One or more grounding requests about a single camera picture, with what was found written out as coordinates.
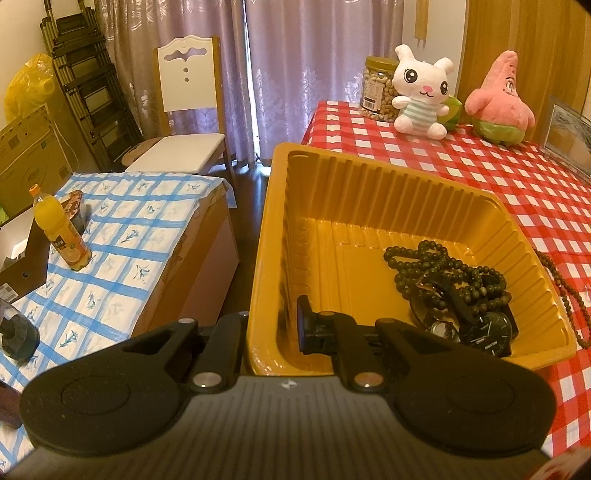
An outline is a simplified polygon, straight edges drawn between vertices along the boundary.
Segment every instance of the wooden wall panel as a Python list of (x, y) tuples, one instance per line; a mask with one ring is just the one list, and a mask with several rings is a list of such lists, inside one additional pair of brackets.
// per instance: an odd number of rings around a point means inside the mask
[(482, 84), (504, 50), (515, 50), (517, 91), (538, 121), (526, 139), (542, 141), (551, 96), (583, 110), (591, 75), (590, 19), (575, 0), (470, 0), (458, 98), (465, 101)]

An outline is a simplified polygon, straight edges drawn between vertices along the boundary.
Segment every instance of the plastic jar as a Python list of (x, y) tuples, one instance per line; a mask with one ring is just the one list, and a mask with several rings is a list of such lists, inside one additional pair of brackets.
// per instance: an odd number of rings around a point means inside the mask
[(397, 96), (392, 86), (394, 70), (398, 60), (383, 57), (367, 57), (361, 84), (359, 113), (373, 120), (393, 122), (398, 110), (392, 106), (392, 99)]

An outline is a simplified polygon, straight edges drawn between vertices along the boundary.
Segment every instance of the patrick star plush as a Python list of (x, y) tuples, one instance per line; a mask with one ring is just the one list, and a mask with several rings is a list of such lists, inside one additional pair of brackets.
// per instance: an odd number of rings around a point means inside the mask
[(474, 130), (486, 140), (515, 145), (535, 125), (535, 116), (515, 89), (517, 53), (504, 51), (492, 64), (482, 87), (474, 90), (464, 106), (473, 116)]

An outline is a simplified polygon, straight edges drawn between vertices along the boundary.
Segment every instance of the wooden chair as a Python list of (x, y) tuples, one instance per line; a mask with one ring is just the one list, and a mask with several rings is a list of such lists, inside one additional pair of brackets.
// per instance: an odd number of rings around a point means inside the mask
[[(207, 174), (223, 156), (230, 183), (235, 174), (226, 140), (219, 37), (189, 35), (154, 49), (160, 127), (166, 135), (126, 171)], [(217, 134), (171, 135), (168, 112), (216, 108)]]

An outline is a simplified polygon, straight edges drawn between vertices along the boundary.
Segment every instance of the white wall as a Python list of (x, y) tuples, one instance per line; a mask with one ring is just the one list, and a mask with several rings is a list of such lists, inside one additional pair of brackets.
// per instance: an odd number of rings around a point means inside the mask
[[(85, 1), (93, 6), (92, 0)], [(56, 18), (80, 11), (76, 0), (52, 0), (51, 4)], [(39, 27), (46, 16), (43, 0), (0, 0), (0, 129), (7, 124), (4, 96), (8, 84), (35, 53), (47, 53)], [(70, 143), (79, 160), (79, 171), (98, 171), (86, 145), (76, 139)]]
[(404, 0), (402, 43), (411, 47), (417, 60), (435, 63), (447, 57), (453, 62), (454, 71), (448, 75), (452, 95), (457, 93), (462, 68), (466, 9), (466, 0), (430, 0), (427, 41), (423, 42), (414, 37), (417, 0)]

